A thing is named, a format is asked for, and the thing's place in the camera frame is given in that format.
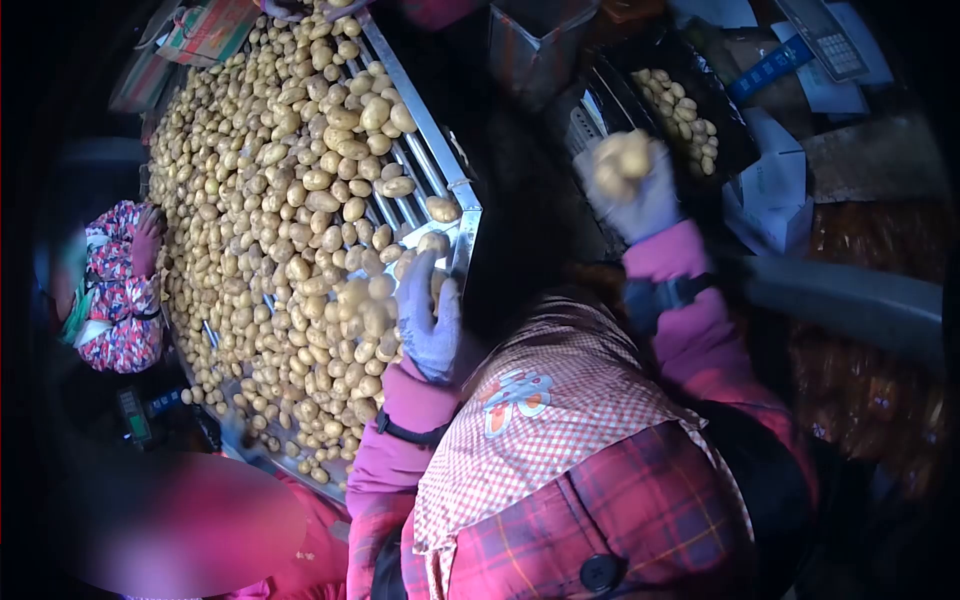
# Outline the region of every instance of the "patterned jacket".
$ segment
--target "patterned jacket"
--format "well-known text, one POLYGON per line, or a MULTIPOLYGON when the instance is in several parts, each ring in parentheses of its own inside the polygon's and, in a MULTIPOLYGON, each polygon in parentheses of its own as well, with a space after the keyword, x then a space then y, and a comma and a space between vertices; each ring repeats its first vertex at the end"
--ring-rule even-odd
MULTIPOLYGON (((631 248, 629 277, 663 281, 707 269, 699 232, 683 222, 631 248)), ((813 468, 789 411, 758 385, 715 289, 664 313, 653 340, 662 378, 693 396, 734 406, 772 430, 796 457, 817 497, 813 468)), ((434 388, 408 362, 384 375, 386 402, 428 406, 434 388)), ((410 598, 428 598, 423 557, 413 552, 411 511, 429 450, 368 423, 348 481, 348 598, 370 597, 384 539, 403 526, 401 562, 410 598)), ((745 597, 754 553, 745 521, 717 470, 674 421, 599 451, 499 514, 461 531, 449 598, 590 598, 581 569, 596 555, 624 563, 617 593, 638 597, 745 597)))
POLYGON ((142 321, 138 315, 160 309, 160 275, 134 276, 131 243, 144 204, 125 200, 86 227, 87 237, 105 235, 110 241, 87 255, 87 280, 93 283, 90 320, 110 321, 113 328, 78 348, 97 371, 140 372, 153 365, 162 351, 162 319, 142 321))

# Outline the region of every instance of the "gray work glove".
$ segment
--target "gray work glove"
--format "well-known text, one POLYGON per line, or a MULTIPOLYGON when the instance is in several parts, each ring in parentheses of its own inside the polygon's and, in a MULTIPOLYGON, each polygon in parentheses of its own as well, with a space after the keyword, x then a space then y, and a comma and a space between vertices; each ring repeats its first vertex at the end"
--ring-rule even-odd
POLYGON ((659 140, 650 142, 649 152, 653 168, 639 181, 634 198, 626 203, 606 197, 594 184, 592 148, 574 159, 574 166, 584 182, 593 210, 619 231, 631 246, 673 227, 681 220, 670 152, 659 140))
POLYGON ((267 454, 258 439, 247 435, 247 424, 236 411, 220 421, 220 445, 224 454, 247 464, 267 454))
POLYGON ((311 13, 297 0, 262 0, 260 9, 273 18, 292 23, 300 23, 311 13))
POLYGON ((396 290, 396 306, 404 355, 427 381, 447 385, 460 344, 460 293, 455 280, 444 281, 434 318, 430 279, 439 258, 433 250, 414 258, 396 290))

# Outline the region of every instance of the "potato pile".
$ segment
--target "potato pile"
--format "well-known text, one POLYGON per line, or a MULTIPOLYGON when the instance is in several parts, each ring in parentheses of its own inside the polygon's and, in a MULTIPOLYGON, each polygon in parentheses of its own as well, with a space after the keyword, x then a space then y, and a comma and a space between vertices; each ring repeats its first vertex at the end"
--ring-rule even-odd
POLYGON ((687 98, 684 87, 670 81, 670 74, 663 69, 642 69, 631 75, 643 96, 660 110, 667 133, 688 143, 690 172, 713 175, 720 146, 716 126, 697 117, 697 103, 687 98))
MULTIPOLYGON (((413 191, 380 157, 417 125, 380 62, 344 79, 360 50, 331 36, 360 31, 351 17, 261 16, 249 55, 192 69, 151 139, 149 197, 170 229, 163 296, 197 382, 181 399, 223 415, 218 385, 239 380, 230 401, 251 433, 280 451, 268 425, 297 431, 283 449, 321 483, 320 461, 356 455, 380 375, 403 356, 392 294, 417 253, 364 216, 374 189, 413 191)), ((428 204, 437 221, 460 216, 428 204)))

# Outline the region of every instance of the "blue label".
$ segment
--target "blue label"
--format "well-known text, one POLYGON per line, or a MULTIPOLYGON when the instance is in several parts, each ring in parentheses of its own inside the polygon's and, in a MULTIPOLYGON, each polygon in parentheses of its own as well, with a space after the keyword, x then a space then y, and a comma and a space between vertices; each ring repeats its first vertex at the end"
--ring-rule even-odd
POLYGON ((730 96, 737 103, 743 102, 771 82, 796 71, 811 60, 813 52, 804 39, 799 35, 793 36, 733 82, 729 89, 730 96))

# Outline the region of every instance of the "pink sleeve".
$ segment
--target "pink sleeve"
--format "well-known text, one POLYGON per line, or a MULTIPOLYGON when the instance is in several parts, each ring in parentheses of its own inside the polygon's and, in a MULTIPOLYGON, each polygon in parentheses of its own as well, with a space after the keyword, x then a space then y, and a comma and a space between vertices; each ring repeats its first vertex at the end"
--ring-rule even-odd
MULTIPOLYGON (((655 282, 708 269, 700 232, 689 220, 634 245, 623 263, 627 277, 655 282)), ((688 307, 660 315, 653 346, 666 379, 692 396, 734 405, 773 431, 797 458, 816 498, 817 480, 802 432, 783 402, 754 379, 719 290, 704 290, 688 307)))
MULTIPOLYGON (((449 423, 457 406, 454 390, 427 383, 408 358, 383 373, 383 394, 390 420, 416 433, 449 423)), ((377 433, 376 422, 368 421, 347 481, 350 515, 358 518, 384 494, 414 493, 431 457, 433 450, 377 433)))
MULTIPOLYGON (((627 277, 655 282, 696 277, 708 266, 700 232, 689 220, 634 245, 624 254, 623 264, 627 277)), ((663 375, 681 385, 704 369, 751 373, 750 359, 716 288, 704 290, 683 310, 660 315, 653 344, 663 375)))

